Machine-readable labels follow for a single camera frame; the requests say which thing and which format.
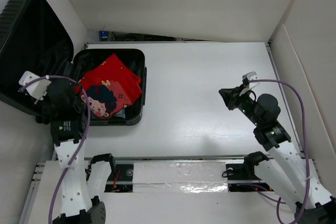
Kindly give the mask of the red printed garment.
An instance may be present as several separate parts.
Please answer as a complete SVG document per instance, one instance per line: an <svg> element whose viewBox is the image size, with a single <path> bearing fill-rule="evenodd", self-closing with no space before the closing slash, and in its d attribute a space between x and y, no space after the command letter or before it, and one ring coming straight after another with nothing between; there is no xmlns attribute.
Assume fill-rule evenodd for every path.
<svg viewBox="0 0 336 224"><path fill-rule="evenodd" d="M116 54L85 73L79 81L87 94L90 110L98 119L109 119L134 104L142 94L141 82Z"/></svg>

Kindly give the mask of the white tissue packet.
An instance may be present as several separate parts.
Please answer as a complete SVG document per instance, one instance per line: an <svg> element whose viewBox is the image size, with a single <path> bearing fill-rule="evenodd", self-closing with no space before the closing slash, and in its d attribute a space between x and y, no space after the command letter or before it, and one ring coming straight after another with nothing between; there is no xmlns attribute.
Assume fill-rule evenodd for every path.
<svg viewBox="0 0 336 224"><path fill-rule="evenodd" d="M125 109L117 112L116 114L114 114L113 116L115 117L120 117L120 118L125 118Z"/></svg>

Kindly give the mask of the black hard-shell suitcase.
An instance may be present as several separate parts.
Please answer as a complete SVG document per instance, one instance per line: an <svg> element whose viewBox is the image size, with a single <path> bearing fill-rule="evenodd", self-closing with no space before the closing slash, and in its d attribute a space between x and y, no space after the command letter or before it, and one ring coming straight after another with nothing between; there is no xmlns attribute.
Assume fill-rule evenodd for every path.
<svg viewBox="0 0 336 224"><path fill-rule="evenodd" d="M1 101L34 116L39 124L48 124L45 102L19 91L23 73L78 81L112 54L142 79L140 88L145 92L147 69L142 51L107 48L76 54L70 36L46 0L8 0L1 13Z"/></svg>

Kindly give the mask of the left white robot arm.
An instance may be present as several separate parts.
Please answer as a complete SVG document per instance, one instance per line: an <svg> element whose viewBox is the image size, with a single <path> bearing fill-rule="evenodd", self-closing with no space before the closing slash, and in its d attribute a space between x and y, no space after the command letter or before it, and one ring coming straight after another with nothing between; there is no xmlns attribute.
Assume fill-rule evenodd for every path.
<svg viewBox="0 0 336 224"><path fill-rule="evenodd" d="M51 103L50 133L61 176L48 212L48 223L105 223L102 201L108 180L117 175L112 154L97 155L87 166L85 142L90 126L90 108L81 86L57 78L47 88Z"/></svg>

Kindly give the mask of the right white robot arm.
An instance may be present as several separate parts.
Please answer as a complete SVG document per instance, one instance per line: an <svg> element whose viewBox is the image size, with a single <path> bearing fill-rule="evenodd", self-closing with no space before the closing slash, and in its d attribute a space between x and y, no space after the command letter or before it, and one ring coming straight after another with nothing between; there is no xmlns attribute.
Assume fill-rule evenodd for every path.
<svg viewBox="0 0 336 224"><path fill-rule="evenodd" d="M244 86L220 89L229 110L239 109L255 126L254 136L268 153L254 152L244 158L243 174L258 177L289 207L297 223L335 223L335 197L307 170L308 162L296 151L277 118L277 99L262 94L252 99Z"/></svg>

